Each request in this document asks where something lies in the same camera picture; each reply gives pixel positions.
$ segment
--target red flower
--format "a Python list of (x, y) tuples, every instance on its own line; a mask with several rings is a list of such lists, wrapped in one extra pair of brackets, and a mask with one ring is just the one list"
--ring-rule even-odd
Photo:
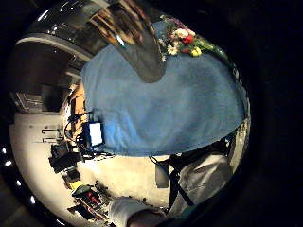
[(184, 44), (191, 44), (192, 41), (193, 41), (193, 37), (191, 35), (187, 35), (185, 38), (182, 39), (182, 42)]
[(187, 48), (184, 48), (184, 49), (182, 50), (182, 52), (185, 53), (185, 54), (187, 54), (187, 53), (189, 53), (189, 50), (188, 50)]

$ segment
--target flower bouquet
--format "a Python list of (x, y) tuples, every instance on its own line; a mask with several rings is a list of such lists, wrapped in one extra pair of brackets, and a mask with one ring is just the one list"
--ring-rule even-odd
[(179, 20), (165, 15), (160, 18), (166, 24), (166, 29), (162, 32), (160, 39), (158, 39), (163, 61), (167, 55), (184, 53), (192, 57), (198, 57), (203, 50), (216, 50), (214, 44), (197, 35)]

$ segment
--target white flower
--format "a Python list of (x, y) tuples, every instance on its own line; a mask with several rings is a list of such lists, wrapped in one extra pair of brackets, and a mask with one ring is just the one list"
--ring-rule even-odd
[(190, 29), (187, 29), (187, 32), (191, 36), (195, 36), (196, 35), (196, 33), (194, 31), (190, 30)]
[(173, 45), (174, 47), (178, 47), (179, 42), (178, 42), (178, 41), (174, 41), (174, 42), (172, 42), (172, 45)]
[(175, 34), (179, 38), (183, 39), (188, 35), (188, 32), (185, 29), (179, 28), (179, 29), (176, 29), (172, 34)]
[(165, 46), (165, 43), (162, 39), (159, 39), (159, 43), (162, 45), (162, 46)]
[(168, 45), (168, 52), (170, 55), (176, 55), (178, 53), (178, 49), (175, 46)]

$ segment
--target blue blanket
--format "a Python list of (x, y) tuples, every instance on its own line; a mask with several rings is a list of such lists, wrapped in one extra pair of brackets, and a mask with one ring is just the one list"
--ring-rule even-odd
[[(163, 23), (153, 25), (156, 36)], [(104, 123), (105, 150), (164, 155), (212, 144), (245, 116), (243, 90), (210, 54), (168, 57), (161, 80), (145, 83), (108, 45), (81, 71), (85, 107)]]

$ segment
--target cable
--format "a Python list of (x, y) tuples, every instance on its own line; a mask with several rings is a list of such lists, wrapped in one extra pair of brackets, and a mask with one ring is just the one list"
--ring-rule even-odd
[[(85, 154), (82, 154), (82, 156), (84, 155), (89, 155), (91, 159), (94, 159), (96, 157), (95, 153), (94, 153), (94, 150), (93, 149), (90, 149), (90, 148), (86, 148), (84, 146), (83, 143), (80, 142), (80, 137), (81, 137), (81, 134), (78, 134), (76, 136), (76, 140), (74, 140), (72, 137), (70, 137), (69, 135), (67, 135), (67, 127), (69, 126), (69, 124), (75, 122), (75, 121), (78, 121), (83, 115), (90, 115), (92, 112), (87, 112), (87, 113), (77, 113), (75, 115), (71, 115), (70, 117), (68, 117), (68, 123), (65, 125), (64, 127), (64, 135), (70, 139), (71, 141), (73, 141), (75, 144), (76, 144), (76, 147), (79, 149), (80, 152), (82, 151), (85, 151), (86, 153)], [(101, 161), (101, 160), (104, 160), (104, 159), (108, 159), (108, 158), (114, 158), (115, 155), (114, 154), (111, 154), (111, 153), (107, 153), (107, 152), (99, 152), (98, 153), (99, 156), (102, 156), (101, 159), (98, 159), (98, 160), (94, 160), (94, 161)]]
[(165, 168), (158, 162), (158, 160), (156, 160), (154, 157), (149, 156), (150, 160), (158, 165), (159, 167), (162, 168), (162, 170), (168, 175), (170, 181), (171, 181), (171, 186), (174, 186), (175, 189), (178, 190), (178, 192), (180, 193), (180, 195), (182, 196), (182, 198), (185, 200), (185, 202), (187, 203), (188, 206), (192, 206), (194, 205), (193, 201), (191, 200), (191, 198), (188, 196), (188, 194), (183, 190), (183, 188), (180, 186), (180, 184), (174, 179), (171, 178), (170, 174), (165, 170)]

